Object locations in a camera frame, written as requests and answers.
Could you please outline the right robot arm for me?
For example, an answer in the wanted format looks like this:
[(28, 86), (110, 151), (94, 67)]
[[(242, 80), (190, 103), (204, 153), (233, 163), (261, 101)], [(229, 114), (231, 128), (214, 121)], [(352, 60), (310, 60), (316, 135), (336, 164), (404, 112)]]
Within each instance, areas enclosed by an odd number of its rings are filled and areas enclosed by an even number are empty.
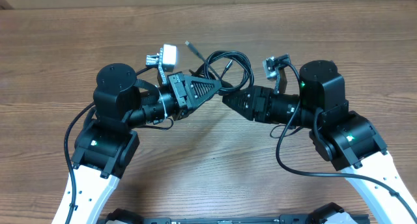
[(277, 87), (248, 87), (223, 97), (223, 103), (245, 119), (283, 127), (307, 128), (316, 151), (329, 161), (333, 173), (307, 172), (286, 166), (290, 173), (322, 178), (344, 178), (368, 205), (379, 223), (415, 223), (416, 201), (403, 183), (388, 146), (376, 127), (349, 109), (345, 80), (333, 61), (317, 60), (295, 70), (299, 93), (288, 95), (281, 82), (287, 59), (269, 58), (264, 68), (276, 79)]

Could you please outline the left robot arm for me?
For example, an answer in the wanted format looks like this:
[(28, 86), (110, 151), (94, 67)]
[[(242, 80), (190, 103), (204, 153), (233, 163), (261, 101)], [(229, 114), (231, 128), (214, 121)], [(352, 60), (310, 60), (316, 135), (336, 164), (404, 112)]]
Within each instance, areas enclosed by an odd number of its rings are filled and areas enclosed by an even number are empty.
[(99, 71), (75, 151), (65, 152), (68, 182), (54, 223), (96, 223), (139, 146), (136, 130), (185, 119), (222, 87), (181, 72), (158, 79), (159, 86), (139, 79), (123, 63)]

